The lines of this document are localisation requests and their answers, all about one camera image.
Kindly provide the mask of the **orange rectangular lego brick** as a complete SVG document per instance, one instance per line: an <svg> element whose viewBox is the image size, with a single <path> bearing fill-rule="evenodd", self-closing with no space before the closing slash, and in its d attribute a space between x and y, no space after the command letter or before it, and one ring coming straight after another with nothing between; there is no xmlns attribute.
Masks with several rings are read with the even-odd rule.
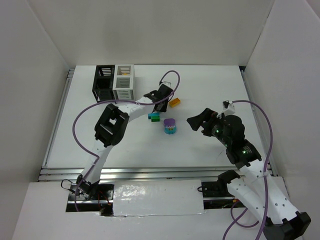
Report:
<svg viewBox="0 0 320 240"><path fill-rule="evenodd" d="M179 98L174 98L168 103L168 105L171 108L174 108L174 107L178 106L180 103L181 103L181 100Z"/></svg>

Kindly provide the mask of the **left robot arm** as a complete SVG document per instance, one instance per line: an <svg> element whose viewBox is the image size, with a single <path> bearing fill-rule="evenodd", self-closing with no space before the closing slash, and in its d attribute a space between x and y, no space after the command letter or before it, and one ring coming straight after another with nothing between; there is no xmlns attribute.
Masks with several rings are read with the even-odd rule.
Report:
<svg viewBox="0 0 320 240"><path fill-rule="evenodd" d="M72 124L73 138L82 150L91 155L91 158L77 177L76 193L88 199L97 194L103 166L112 148L122 141L128 123L153 112L164 113L167 110L169 98L174 93L174 89L166 83L161 83L159 89L146 93L138 100L120 100L120 105L113 100L105 101L107 105L94 126L94 139L97 144L97 149L94 151L80 143L76 135L76 124L86 111L102 103L90 105L77 115Z"/></svg>

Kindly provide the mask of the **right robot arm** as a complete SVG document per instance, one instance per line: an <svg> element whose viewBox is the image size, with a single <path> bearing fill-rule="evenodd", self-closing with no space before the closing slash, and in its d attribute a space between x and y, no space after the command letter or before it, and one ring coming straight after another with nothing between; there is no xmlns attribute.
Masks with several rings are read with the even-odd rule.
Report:
<svg viewBox="0 0 320 240"><path fill-rule="evenodd" d="M260 222L260 232L268 240L295 240L311 223L306 212L300 212L283 194L273 177L264 170L265 162L257 149L245 138L245 126L240 117L218 114L206 108L199 115L187 119L190 127L215 137L226 148L234 170L219 175L229 194L236 197Z"/></svg>

